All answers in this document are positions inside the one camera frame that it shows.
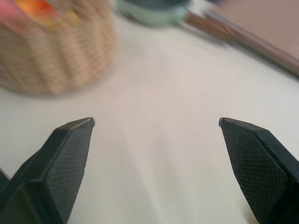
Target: white table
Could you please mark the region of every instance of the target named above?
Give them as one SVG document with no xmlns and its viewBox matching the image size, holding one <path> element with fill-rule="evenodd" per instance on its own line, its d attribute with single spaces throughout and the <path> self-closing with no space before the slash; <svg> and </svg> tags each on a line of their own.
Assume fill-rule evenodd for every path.
<svg viewBox="0 0 299 224">
<path fill-rule="evenodd" d="M 220 117 L 265 127 L 299 158 L 299 79 L 175 27 L 117 18 L 120 53 L 95 86 L 62 98 L 0 89 L 0 165 L 12 176 L 52 130 L 94 116 L 69 224 L 253 224 Z"/>
</svg>

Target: woven basket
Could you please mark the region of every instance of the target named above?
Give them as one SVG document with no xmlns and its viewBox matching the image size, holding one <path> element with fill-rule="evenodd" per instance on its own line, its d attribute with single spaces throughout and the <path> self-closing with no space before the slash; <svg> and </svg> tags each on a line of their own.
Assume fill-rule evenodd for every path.
<svg viewBox="0 0 299 224">
<path fill-rule="evenodd" d="M 98 79 L 114 61 L 116 41 L 108 0 L 97 4 L 97 13 L 83 11 L 86 19 L 56 30 L 23 21 L 27 32 L 20 33 L 0 24 L 0 85 L 53 95 Z"/>
</svg>

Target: green bowl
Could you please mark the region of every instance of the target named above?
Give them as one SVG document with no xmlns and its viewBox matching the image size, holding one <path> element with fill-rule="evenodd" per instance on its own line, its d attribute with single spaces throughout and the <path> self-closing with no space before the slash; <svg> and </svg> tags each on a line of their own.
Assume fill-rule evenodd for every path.
<svg viewBox="0 0 299 224">
<path fill-rule="evenodd" d="M 131 16 L 150 27 L 161 27 L 182 22 L 187 15 L 187 4 L 163 9 L 151 9 L 138 6 L 126 0 L 118 0 L 118 9 L 124 15 Z"/>
</svg>

